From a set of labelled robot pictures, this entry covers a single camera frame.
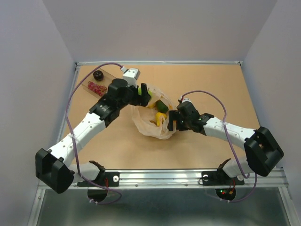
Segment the green apple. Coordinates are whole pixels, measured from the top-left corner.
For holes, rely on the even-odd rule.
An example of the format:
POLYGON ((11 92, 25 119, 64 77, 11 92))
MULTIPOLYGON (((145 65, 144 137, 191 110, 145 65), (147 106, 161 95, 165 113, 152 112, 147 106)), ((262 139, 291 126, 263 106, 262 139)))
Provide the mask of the green apple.
MULTIPOLYGON (((151 98, 152 98, 152 92, 150 91, 149 88, 147 88, 147 93, 148 93, 148 99, 151 100, 151 98)), ((142 89, 141 89, 141 87, 138 88, 138 95, 142 96, 142 89)))

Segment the yellow pear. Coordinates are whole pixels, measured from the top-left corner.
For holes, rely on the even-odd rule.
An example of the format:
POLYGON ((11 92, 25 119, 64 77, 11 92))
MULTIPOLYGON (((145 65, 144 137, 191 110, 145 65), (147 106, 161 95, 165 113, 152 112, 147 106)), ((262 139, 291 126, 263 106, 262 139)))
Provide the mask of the yellow pear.
POLYGON ((167 119, 167 115, 165 113, 158 112, 156 113, 155 118, 157 127, 160 127, 163 124, 163 122, 167 119))

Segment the translucent plastic bag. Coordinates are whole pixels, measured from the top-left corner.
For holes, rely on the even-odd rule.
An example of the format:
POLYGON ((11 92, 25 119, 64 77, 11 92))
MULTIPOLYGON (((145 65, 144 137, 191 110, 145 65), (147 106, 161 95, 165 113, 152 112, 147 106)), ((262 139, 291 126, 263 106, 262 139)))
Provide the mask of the translucent plastic bag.
MULTIPOLYGON (((176 109, 175 104, 172 102, 172 100, 158 87, 147 84, 147 88, 149 88, 152 92, 152 98, 149 101, 148 105, 161 100, 164 104, 167 105, 169 111, 176 109)), ((156 125, 149 122, 150 120, 156 121, 156 113, 158 113, 156 107, 150 109, 147 106, 131 106, 132 121, 141 134, 149 137, 155 137, 161 140, 169 139, 176 132, 176 130, 174 129, 174 131, 169 131, 167 128, 168 113, 165 113, 167 115, 167 119, 160 127, 157 127, 156 125)))

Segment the yellow banana bunch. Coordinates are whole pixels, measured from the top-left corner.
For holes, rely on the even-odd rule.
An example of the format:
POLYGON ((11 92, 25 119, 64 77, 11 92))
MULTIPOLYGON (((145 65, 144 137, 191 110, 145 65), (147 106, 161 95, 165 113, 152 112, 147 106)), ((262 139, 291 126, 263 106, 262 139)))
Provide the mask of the yellow banana bunch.
POLYGON ((157 105, 157 102, 154 102, 154 103, 149 104, 147 107, 150 109, 153 109, 156 107, 156 105, 157 105))

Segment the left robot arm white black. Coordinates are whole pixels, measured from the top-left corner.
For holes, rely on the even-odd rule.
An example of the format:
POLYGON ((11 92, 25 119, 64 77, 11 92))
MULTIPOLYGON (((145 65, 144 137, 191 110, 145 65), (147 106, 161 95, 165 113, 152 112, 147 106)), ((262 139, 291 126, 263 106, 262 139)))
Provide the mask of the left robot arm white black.
POLYGON ((125 79, 113 79, 105 93, 89 110, 84 119, 60 142, 35 154, 36 177, 56 193, 65 192, 80 167, 70 169, 79 151, 98 133, 106 129, 127 105, 146 107, 151 100, 147 85, 129 85, 125 79))

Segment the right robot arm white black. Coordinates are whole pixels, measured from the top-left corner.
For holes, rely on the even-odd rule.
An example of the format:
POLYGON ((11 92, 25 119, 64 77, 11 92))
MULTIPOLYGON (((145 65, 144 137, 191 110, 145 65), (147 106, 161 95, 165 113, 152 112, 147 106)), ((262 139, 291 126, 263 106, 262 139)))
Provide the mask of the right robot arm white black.
POLYGON ((168 113, 168 129, 192 130, 205 136, 230 141, 245 152, 244 158, 228 159, 219 166, 216 178, 222 184, 243 173, 256 173, 266 177, 284 156, 267 128, 243 128, 223 122, 208 113, 200 114, 190 101, 180 103, 176 110, 168 113))

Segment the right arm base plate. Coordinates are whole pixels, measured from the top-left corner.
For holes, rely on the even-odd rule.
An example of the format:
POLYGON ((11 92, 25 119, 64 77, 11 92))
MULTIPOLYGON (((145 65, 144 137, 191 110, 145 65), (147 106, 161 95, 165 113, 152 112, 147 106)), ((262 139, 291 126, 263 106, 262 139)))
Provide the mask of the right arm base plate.
POLYGON ((203 171, 198 183, 204 186, 215 186, 217 197, 229 202, 233 201, 236 197, 236 186, 245 184, 243 179, 230 178, 226 173, 220 170, 203 171))

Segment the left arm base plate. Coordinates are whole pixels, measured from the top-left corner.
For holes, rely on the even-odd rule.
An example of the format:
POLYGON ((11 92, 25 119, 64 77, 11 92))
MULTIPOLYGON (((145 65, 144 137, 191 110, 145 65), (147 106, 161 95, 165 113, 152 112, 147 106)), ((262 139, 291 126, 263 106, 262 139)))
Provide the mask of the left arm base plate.
POLYGON ((101 186, 118 187, 119 180, 120 172, 106 171, 97 176, 95 180, 92 180, 92 182, 101 186))

